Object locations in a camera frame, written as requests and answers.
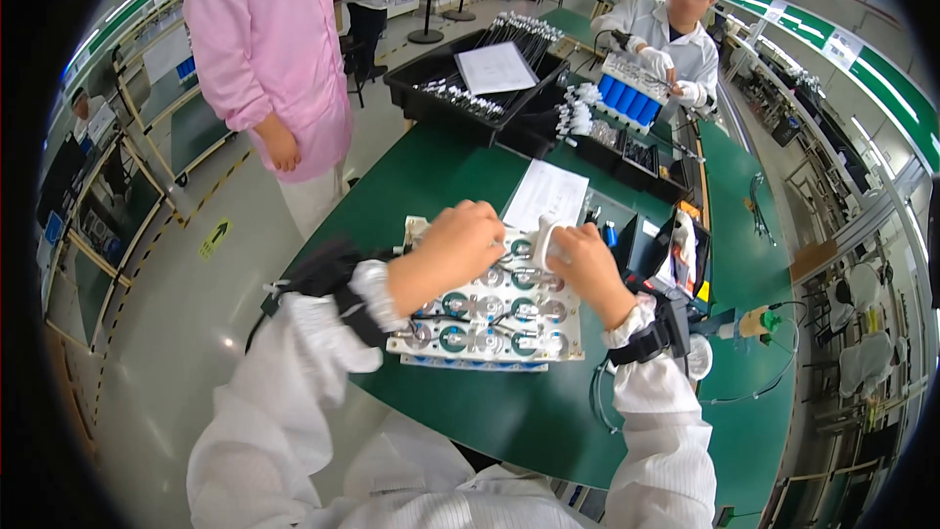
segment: fan stand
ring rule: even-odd
[[[453,9],[444,11],[444,18],[449,18],[452,21],[472,21],[476,19],[476,15],[470,11],[464,12],[464,0],[461,0],[461,5],[456,11]]]
[[[408,33],[408,41],[416,44],[436,44],[444,40],[444,34],[437,29],[428,29],[430,24],[430,2],[424,11],[424,30],[418,29]]]

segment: yellow arrow sign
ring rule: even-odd
[[[205,241],[202,242],[202,245],[199,246],[199,257],[202,258],[203,262],[209,261],[209,258],[212,257],[212,254],[215,253],[215,250],[229,234],[231,226],[231,221],[222,217],[219,219],[218,225],[209,231],[209,235],[206,237]]]

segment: pink coat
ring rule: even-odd
[[[183,16],[206,101],[231,130],[249,129],[278,180],[306,182],[346,156],[352,116],[333,0],[185,0]],[[294,171],[275,170],[250,130],[271,111],[297,139]]]

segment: cylindrical cell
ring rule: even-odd
[[[636,88],[627,86],[623,89],[623,94],[620,95],[620,100],[617,101],[617,112],[627,112],[627,109],[630,107],[630,104],[636,98],[636,95],[639,94],[636,91]]]
[[[640,112],[643,111],[643,107],[650,102],[650,98],[646,95],[637,94],[634,101],[630,103],[630,107],[627,109],[627,118],[636,120],[636,117],[639,116]]]
[[[650,102],[644,105],[643,111],[641,111],[639,116],[636,117],[636,122],[640,123],[640,126],[646,126],[647,124],[650,124],[652,118],[656,116],[656,112],[659,111],[659,107],[659,103],[651,98]]]
[[[604,104],[610,108],[617,107],[617,101],[620,100],[620,96],[623,95],[623,90],[627,87],[626,84],[619,80],[614,80],[614,85],[610,87],[610,92],[607,93],[607,96],[604,99]]]
[[[601,81],[597,84],[597,89],[601,92],[601,100],[607,98],[607,93],[610,92],[610,87],[614,85],[614,78],[612,76],[604,75],[601,78]]]

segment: instruction sheet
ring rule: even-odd
[[[575,225],[587,193],[585,176],[533,159],[512,196],[503,222],[520,231],[536,231],[539,217],[552,215]]]
[[[454,58],[473,96],[526,90],[539,83],[539,77],[511,41],[471,49]]]

